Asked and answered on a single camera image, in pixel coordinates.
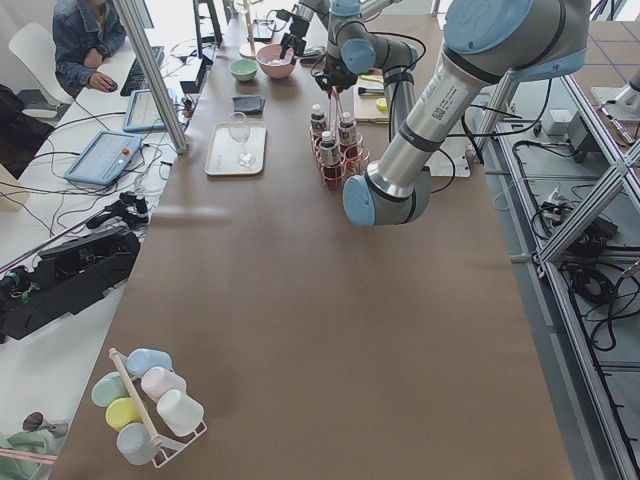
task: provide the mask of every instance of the gray cup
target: gray cup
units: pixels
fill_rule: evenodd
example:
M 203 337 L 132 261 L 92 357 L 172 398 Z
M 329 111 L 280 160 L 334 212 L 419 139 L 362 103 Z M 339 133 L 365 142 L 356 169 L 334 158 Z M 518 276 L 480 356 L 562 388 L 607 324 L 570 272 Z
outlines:
M 124 458 L 133 465 L 149 463 L 160 451 L 142 423 L 130 423 L 120 430 L 116 445 Z

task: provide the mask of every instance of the wooden stick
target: wooden stick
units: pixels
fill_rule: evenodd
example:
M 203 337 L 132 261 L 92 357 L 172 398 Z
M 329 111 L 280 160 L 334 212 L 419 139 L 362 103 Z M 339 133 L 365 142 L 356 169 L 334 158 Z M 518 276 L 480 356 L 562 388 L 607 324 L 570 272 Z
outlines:
M 251 22 L 251 10 L 249 9 L 249 0 L 242 0 L 244 3 L 244 19 L 247 22 L 247 34 L 249 35 L 249 46 L 251 47 L 251 56 L 256 56 L 256 42 L 253 39 L 253 25 Z
M 53 465 L 58 459 L 55 455 L 25 452 L 23 450 L 11 450 L 9 448 L 0 448 L 0 457 L 24 460 L 25 462 L 42 463 L 44 465 Z
M 144 423 L 149 436 L 151 437 L 151 441 L 158 446 L 162 445 L 162 438 L 158 435 L 158 430 L 156 430 L 156 426 L 153 424 L 151 417 L 149 416 L 149 412 L 144 408 L 144 403 L 142 403 L 142 399 L 140 395 L 138 395 L 138 391 L 136 387 L 133 385 L 133 382 L 129 378 L 129 373 L 122 363 L 122 359 L 120 358 L 120 353 L 115 348 L 109 349 L 109 358 L 113 361 L 113 364 L 116 366 L 118 373 L 120 374 L 120 378 L 122 379 L 122 383 L 124 383 L 127 392 L 129 392 L 129 396 L 131 400 L 133 400 L 136 409 L 138 410 L 138 414 L 142 419 L 142 423 Z

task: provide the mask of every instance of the keyboard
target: keyboard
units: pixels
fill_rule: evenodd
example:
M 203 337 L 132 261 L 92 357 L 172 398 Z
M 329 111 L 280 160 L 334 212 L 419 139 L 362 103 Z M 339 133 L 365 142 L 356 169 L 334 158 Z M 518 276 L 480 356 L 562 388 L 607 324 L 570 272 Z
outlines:
M 164 59 L 164 47 L 151 47 L 151 51 L 153 52 L 153 56 L 156 59 L 156 63 L 160 65 L 162 63 L 162 60 Z M 131 64 L 131 68 L 129 69 L 127 79 L 124 81 L 122 89 L 120 89 L 120 95 L 123 97 L 128 97 L 134 90 L 140 90 L 145 87 L 146 83 L 144 73 L 142 73 L 142 67 L 140 66 L 140 62 L 136 58 Z

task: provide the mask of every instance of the mug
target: mug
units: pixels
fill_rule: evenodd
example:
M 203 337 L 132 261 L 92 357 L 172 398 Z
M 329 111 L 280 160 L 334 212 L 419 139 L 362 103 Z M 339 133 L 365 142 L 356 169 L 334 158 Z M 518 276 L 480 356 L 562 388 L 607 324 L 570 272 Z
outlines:
M 130 423 L 120 430 L 116 446 L 122 456 L 133 465 L 149 463 L 160 451 L 142 423 Z
M 153 367 L 147 370 L 147 373 L 142 377 L 140 386 L 156 403 L 169 390 L 187 392 L 187 382 L 184 378 L 162 367 Z
M 108 407 L 114 400 L 128 396 L 118 372 L 107 373 L 91 390 L 91 401 L 98 407 Z
M 104 414 L 107 424 L 119 432 L 130 423 L 141 422 L 136 404 L 131 397 L 118 398 L 109 404 Z
M 204 407 L 180 390 L 169 390 L 162 395 L 156 408 L 158 415 L 179 437 L 192 433 L 204 417 Z
M 166 352 L 160 350 L 150 350 L 148 348 L 137 348 L 127 358 L 127 370 L 131 375 L 142 377 L 147 370 L 153 367 L 162 367 L 172 370 L 171 357 Z

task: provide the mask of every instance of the bottle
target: bottle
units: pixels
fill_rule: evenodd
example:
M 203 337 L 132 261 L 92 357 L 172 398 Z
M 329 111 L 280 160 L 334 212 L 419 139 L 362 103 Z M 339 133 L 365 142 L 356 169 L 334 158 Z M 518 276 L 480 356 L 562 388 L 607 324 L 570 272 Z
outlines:
M 340 183 L 340 150 L 333 138 L 333 133 L 328 130 L 322 132 L 320 141 L 320 163 L 323 180 L 329 187 L 337 187 Z
M 340 154 L 347 160 L 356 160 L 358 155 L 358 137 L 356 133 L 356 121 L 349 112 L 343 112 L 338 123 L 338 135 L 340 137 Z
M 322 139 L 322 132 L 327 129 L 327 117 L 319 104 L 311 107 L 311 135 L 314 142 Z

